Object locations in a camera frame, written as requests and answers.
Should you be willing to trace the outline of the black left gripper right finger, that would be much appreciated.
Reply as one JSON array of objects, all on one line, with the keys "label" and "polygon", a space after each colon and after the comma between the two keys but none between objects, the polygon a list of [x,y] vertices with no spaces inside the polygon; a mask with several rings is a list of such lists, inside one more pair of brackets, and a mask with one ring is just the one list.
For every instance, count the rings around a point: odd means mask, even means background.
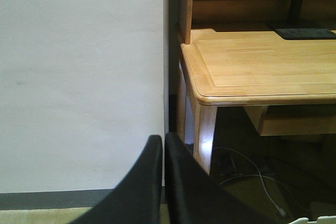
[{"label": "black left gripper right finger", "polygon": [[171,223],[272,223],[222,190],[177,133],[166,134],[164,152],[165,194]]}]

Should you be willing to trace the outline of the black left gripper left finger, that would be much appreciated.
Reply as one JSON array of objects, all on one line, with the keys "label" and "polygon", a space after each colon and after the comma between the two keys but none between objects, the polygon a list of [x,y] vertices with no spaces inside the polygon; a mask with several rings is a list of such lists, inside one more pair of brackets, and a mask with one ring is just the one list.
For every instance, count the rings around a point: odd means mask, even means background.
[{"label": "black left gripper left finger", "polygon": [[117,187],[72,223],[159,223],[162,161],[162,139],[151,135]]}]

